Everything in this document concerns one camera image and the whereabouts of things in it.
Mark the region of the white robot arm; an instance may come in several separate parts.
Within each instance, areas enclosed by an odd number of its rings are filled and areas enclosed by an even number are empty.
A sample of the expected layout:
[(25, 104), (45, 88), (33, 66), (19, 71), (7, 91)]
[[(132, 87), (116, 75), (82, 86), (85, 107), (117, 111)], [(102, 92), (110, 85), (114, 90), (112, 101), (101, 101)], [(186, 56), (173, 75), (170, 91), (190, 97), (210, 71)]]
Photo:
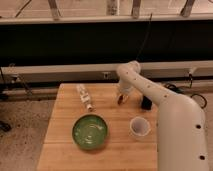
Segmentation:
[(137, 61), (120, 64), (120, 96), (135, 87), (157, 107), (157, 171), (210, 171), (205, 112), (187, 95), (176, 93), (140, 75)]

